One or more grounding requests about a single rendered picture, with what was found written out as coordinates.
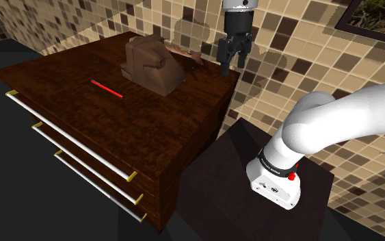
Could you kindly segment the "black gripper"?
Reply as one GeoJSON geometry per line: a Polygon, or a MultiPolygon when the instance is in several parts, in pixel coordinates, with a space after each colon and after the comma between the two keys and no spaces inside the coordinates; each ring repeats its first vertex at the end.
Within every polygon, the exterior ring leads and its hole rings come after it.
{"type": "Polygon", "coordinates": [[[224,32],[226,38],[218,40],[216,60],[220,63],[221,76],[227,77],[230,61],[237,51],[235,40],[241,39],[238,46],[238,68],[244,68],[247,55],[252,48],[252,22],[254,11],[226,12],[224,17],[224,32]]]}

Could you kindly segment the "pink flat object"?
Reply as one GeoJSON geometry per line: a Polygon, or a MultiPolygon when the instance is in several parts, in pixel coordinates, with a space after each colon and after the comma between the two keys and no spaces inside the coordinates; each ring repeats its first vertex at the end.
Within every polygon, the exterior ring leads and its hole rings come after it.
{"type": "Polygon", "coordinates": [[[179,55],[191,58],[197,64],[203,65],[203,61],[202,61],[202,58],[201,58],[202,57],[202,53],[201,52],[188,53],[186,51],[181,50],[178,47],[171,47],[171,46],[167,46],[167,45],[165,47],[166,47],[166,49],[168,51],[170,51],[172,53],[176,53],[176,54],[179,54],[179,55]]]}

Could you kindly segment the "brown angular blocky object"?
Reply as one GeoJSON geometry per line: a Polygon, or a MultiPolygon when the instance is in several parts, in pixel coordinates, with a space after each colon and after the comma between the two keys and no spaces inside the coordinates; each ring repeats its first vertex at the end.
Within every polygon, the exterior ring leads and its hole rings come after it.
{"type": "Polygon", "coordinates": [[[120,65],[123,77],[152,92],[166,97],[186,80],[161,36],[132,37],[125,52],[127,60],[120,65]]]}

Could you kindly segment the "red pen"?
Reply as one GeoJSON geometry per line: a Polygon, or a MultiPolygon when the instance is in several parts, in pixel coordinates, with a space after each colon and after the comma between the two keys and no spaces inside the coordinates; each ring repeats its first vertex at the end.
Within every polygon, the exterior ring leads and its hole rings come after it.
{"type": "Polygon", "coordinates": [[[104,85],[100,84],[99,82],[97,82],[97,81],[94,80],[94,79],[90,79],[90,82],[93,83],[94,85],[96,85],[96,86],[102,88],[103,90],[106,90],[106,91],[112,93],[113,95],[115,95],[115,96],[117,96],[117,97],[119,97],[119,98],[121,98],[121,99],[126,99],[126,97],[125,97],[124,95],[122,95],[122,94],[120,94],[120,93],[118,93],[118,92],[116,92],[116,91],[114,91],[114,90],[108,88],[107,86],[104,86],[104,85]]]}

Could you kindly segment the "dark robot stand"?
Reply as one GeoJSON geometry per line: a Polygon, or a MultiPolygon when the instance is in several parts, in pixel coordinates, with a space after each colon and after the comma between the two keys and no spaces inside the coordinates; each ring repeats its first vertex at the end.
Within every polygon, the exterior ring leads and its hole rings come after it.
{"type": "Polygon", "coordinates": [[[176,211],[203,241],[332,241],[328,170],[300,160],[302,193],[292,210],[252,191],[245,165],[269,138],[240,118],[183,172],[176,211]]]}

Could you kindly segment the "dark wooden chest of drawers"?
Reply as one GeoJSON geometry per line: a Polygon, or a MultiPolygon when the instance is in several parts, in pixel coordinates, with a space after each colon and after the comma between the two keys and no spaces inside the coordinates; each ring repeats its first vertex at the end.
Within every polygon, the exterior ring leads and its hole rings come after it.
{"type": "Polygon", "coordinates": [[[0,69],[62,157],[161,231],[176,207],[181,173],[215,141],[239,80],[177,55],[186,80],[168,96],[122,75],[126,32],[0,69]],[[124,95],[121,99],[90,82],[124,95]]]}

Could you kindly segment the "dark framed window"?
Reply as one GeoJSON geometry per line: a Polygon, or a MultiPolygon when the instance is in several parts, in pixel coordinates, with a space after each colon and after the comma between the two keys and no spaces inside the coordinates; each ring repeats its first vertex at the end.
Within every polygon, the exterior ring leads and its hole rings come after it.
{"type": "Polygon", "coordinates": [[[339,0],[346,10],[335,28],[385,42],[385,0],[339,0]]]}

